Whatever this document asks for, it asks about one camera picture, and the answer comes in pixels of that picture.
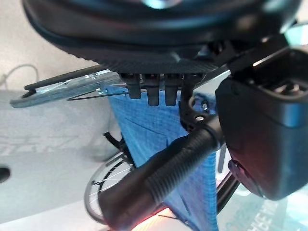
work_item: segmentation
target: tire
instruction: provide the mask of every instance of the tire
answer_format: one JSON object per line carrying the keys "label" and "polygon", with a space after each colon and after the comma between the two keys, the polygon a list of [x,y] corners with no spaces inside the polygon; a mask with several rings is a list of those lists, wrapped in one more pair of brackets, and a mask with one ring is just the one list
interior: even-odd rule
{"label": "tire", "polygon": [[65,82],[59,81],[57,84],[61,88],[55,87],[57,84],[53,84],[39,89],[30,90],[21,98],[11,100],[10,104],[14,108],[31,107],[43,103],[76,97],[93,92],[96,89],[101,89],[104,85],[119,83],[122,83],[122,81],[117,73],[104,70],[89,76],[70,79]]}
{"label": "tire", "polygon": [[[110,160],[106,161],[101,167],[96,170],[96,172],[92,175],[91,179],[89,180],[85,193],[84,193],[84,205],[87,213],[98,223],[105,224],[105,221],[103,219],[103,216],[99,214],[100,210],[96,213],[93,209],[93,207],[96,207],[96,201],[98,199],[99,193],[103,190],[106,190],[107,188],[113,186],[114,184],[118,183],[121,178],[125,177],[129,172],[131,172],[134,169],[134,164],[126,157],[124,153],[119,153],[115,157],[111,158]],[[100,177],[101,181],[96,182],[96,178],[100,176],[104,170],[107,170],[106,174],[102,174]],[[104,186],[107,184],[107,180],[109,178],[112,178],[113,176],[118,175],[120,176],[118,182],[115,182],[117,179],[113,178],[113,183],[110,186],[107,186],[104,189]],[[93,187],[98,186],[97,192],[94,189],[93,193]]]}

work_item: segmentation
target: bicycle wheel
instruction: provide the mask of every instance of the bicycle wheel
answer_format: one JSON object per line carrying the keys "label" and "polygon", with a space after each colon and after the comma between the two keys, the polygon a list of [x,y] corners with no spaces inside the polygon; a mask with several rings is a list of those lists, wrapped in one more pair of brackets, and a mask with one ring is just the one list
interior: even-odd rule
{"label": "bicycle wheel", "polygon": [[105,221],[98,205],[100,192],[111,188],[134,169],[133,163],[124,153],[119,153],[105,162],[91,177],[84,193],[84,204],[88,214],[97,222]]}
{"label": "bicycle wheel", "polygon": [[38,86],[38,88],[27,88],[29,92],[17,100],[11,100],[11,106],[14,108],[31,107],[56,100],[73,98],[79,95],[95,92],[96,90],[100,91],[105,85],[123,83],[119,75],[110,70],[103,70],[79,77],[75,76],[66,80],[65,75],[68,77],[72,76],[71,73],[67,73],[61,75],[61,77],[54,77],[52,78],[52,82],[56,83],[47,86],[41,87],[42,84],[40,84],[40,82],[33,84],[33,86]]}

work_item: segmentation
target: floor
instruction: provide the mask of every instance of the floor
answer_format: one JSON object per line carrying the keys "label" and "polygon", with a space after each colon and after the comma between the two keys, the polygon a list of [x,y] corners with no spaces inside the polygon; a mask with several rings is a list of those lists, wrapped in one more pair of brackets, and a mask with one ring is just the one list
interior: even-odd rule
{"label": "floor", "polygon": [[[83,208],[84,187],[101,161],[115,153],[102,137],[118,128],[107,100],[50,103],[13,109],[23,86],[96,63],[78,59],[42,39],[20,1],[0,1],[0,165],[12,176],[0,184],[2,231],[103,231]],[[308,20],[308,0],[300,10]],[[22,67],[4,81],[5,74]],[[208,85],[214,91],[218,83]]]}

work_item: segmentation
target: glass surface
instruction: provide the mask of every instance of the glass surface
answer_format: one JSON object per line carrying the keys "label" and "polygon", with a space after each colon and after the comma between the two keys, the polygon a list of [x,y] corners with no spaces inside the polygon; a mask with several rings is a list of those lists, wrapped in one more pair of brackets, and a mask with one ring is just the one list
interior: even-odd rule
{"label": "glass surface", "polygon": [[218,215],[219,231],[308,231],[308,185],[280,201],[240,185]]}

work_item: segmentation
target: black strap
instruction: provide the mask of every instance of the black strap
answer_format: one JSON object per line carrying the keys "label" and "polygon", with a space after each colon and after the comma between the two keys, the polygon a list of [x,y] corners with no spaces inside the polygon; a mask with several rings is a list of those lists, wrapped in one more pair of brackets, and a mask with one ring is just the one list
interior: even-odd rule
{"label": "black strap", "polygon": [[106,139],[117,149],[121,150],[121,141],[117,141],[111,134],[110,132],[104,133],[104,136]]}
{"label": "black strap", "polygon": [[217,213],[222,211],[239,185],[240,182],[229,172],[217,188]]}

